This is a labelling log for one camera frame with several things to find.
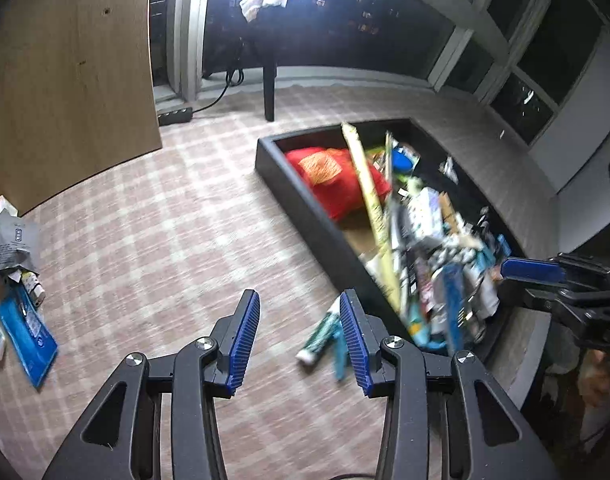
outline black box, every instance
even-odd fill
[[[466,221],[476,222],[480,217],[481,208],[488,206],[491,231],[496,235],[505,236],[514,256],[524,256],[512,232],[469,175],[454,162],[458,176],[458,184],[455,184],[438,170],[440,163],[444,162],[449,154],[416,123],[405,118],[353,124],[358,129],[365,150],[383,146],[386,130],[392,132],[399,142],[411,145],[421,157],[414,171],[415,176],[422,178],[428,186],[447,192],[454,209]],[[343,232],[327,216],[322,205],[285,158],[286,152],[312,146],[346,148],[340,124],[259,139],[256,147],[256,171],[298,229],[334,286],[339,291],[354,288],[367,314],[380,317],[389,333],[411,341],[403,323],[358,259]],[[508,319],[510,308],[503,303],[501,301],[496,314],[486,320],[485,338],[474,349],[483,361],[489,355]]]

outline triangular cutout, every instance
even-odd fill
[[[476,381],[474,389],[476,390],[478,411],[483,423],[485,443],[493,447],[518,440],[518,430],[485,383]]]
[[[114,387],[83,431],[83,441],[109,447],[109,449],[116,447],[126,391],[126,383],[118,383]]]

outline cabinet door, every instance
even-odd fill
[[[0,194],[25,213],[161,147],[148,0],[9,0],[0,10]]]

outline checkered tablecloth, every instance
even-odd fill
[[[336,296],[254,172],[258,137],[341,120],[413,116],[479,184],[531,256],[555,247],[554,212],[524,153],[478,104],[429,91],[280,89],[239,93],[162,128],[163,149],[96,175],[32,212],[41,226],[41,312],[60,344],[36,391],[8,348],[0,367],[0,437],[26,480],[40,478],[108,375],[130,351],[176,352],[230,314],[245,288],[261,321],[243,387],[217,403],[231,480],[321,480],[373,472],[384,403],[331,359],[312,375],[294,355]],[[169,399],[163,477],[171,478]]]

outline red plastic bag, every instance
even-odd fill
[[[303,148],[287,152],[285,157],[332,220],[365,206],[349,150]],[[368,166],[376,193],[383,200],[391,188],[376,168]]]

